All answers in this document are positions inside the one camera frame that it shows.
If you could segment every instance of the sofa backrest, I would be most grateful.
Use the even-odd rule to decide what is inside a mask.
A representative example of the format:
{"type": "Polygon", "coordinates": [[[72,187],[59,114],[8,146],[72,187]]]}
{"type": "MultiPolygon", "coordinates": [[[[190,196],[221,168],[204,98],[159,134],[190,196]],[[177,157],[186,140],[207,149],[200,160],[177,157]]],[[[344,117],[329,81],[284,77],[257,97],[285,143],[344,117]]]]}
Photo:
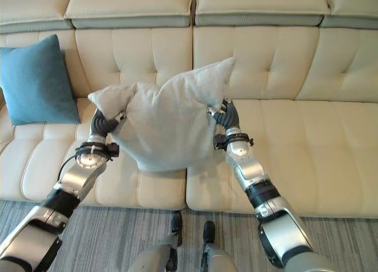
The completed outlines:
{"type": "Polygon", "coordinates": [[[194,68],[234,56],[229,96],[378,102],[378,31],[196,27],[194,68]]]}
{"type": "Polygon", "coordinates": [[[76,30],[91,91],[135,82],[163,85],[192,69],[191,28],[76,30]]]}
{"type": "Polygon", "coordinates": [[[378,102],[378,31],[320,29],[296,99],[378,102]]]}
{"type": "Polygon", "coordinates": [[[234,56],[228,96],[378,102],[378,31],[316,27],[61,30],[0,35],[22,47],[57,34],[73,93],[111,84],[161,86],[172,76],[234,56]]]}
{"type": "Polygon", "coordinates": [[[161,86],[193,67],[187,28],[60,30],[0,35],[0,47],[24,47],[57,34],[75,97],[111,84],[161,86]]]}

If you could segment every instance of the gray striped carpet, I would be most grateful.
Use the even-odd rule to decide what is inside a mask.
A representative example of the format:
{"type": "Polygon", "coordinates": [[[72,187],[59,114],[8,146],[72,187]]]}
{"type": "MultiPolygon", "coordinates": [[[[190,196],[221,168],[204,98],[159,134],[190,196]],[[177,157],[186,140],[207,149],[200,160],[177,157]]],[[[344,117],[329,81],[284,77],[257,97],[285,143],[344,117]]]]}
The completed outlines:
{"type": "MultiPolygon", "coordinates": [[[[34,204],[0,201],[0,241],[34,204]]],[[[234,259],[240,272],[280,271],[267,261],[248,215],[182,211],[184,244],[178,271],[199,271],[202,229],[216,224],[216,244],[234,259]]],[[[378,219],[304,219],[318,251],[339,271],[378,271],[378,219]]],[[[151,209],[81,207],[65,230],[63,246],[49,271],[126,271],[138,254],[168,234],[170,212],[151,209]]]]}

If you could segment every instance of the sofa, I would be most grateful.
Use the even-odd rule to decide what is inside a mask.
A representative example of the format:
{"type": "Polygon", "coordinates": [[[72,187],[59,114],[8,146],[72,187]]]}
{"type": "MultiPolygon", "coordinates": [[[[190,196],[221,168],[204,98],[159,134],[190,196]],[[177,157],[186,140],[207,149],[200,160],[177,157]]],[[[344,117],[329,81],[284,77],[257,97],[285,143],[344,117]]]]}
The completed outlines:
{"type": "MultiPolygon", "coordinates": [[[[377,2],[0,0],[0,47],[57,34],[82,121],[13,126],[2,104],[0,198],[45,198],[87,139],[90,92],[161,86],[233,56],[227,96],[299,215],[378,217],[377,2]]],[[[83,205],[253,212],[221,150],[173,172],[140,171],[121,151],[83,205]]]]}

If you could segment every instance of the silver robot arm segment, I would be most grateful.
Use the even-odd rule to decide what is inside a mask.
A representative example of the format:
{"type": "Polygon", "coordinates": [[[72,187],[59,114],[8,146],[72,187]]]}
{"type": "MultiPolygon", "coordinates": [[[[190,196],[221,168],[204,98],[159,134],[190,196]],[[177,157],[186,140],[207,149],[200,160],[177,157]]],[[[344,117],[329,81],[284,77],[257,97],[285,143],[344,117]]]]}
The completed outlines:
{"type": "Polygon", "coordinates": [[[224,100],[219,112],[209,107],[208,113],[226,130],[225,135],[215,135],[214,148],[226,151],[226,161],[255,209],[269,261],[291,272],[335,271],[325,257],[313,252],[301,219],[254,157],[253,140],[241,132],[233,102],[224,100]]]}
{"type": "Polygon", "coordinates": [[[46,199],[35,206],[0,244],[0,271],[47,271],[62,244],[59,235],[79,203],[92,189],[106,162],[118,157],[115,143],[105,144],[121,114],[106,120],[100,111],[92,118],[87,142],[76,149],[76,163],[54,185],[46,199]]]}

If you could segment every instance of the white pillow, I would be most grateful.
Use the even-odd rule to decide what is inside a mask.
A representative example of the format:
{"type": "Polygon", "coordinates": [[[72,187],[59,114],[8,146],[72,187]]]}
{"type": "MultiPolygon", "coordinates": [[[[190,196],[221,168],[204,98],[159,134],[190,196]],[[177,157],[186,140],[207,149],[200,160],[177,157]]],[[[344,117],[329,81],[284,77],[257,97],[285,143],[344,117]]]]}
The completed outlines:
{"type": "Polygon", "coordinates": [[[215,121],[233,58],[181,73],[158,89],[154,84],[109,86],[89,94],[107,119],[126,112],[113,139],[144,171],[184,169],[205,159],[213,147],[215,121]]]}

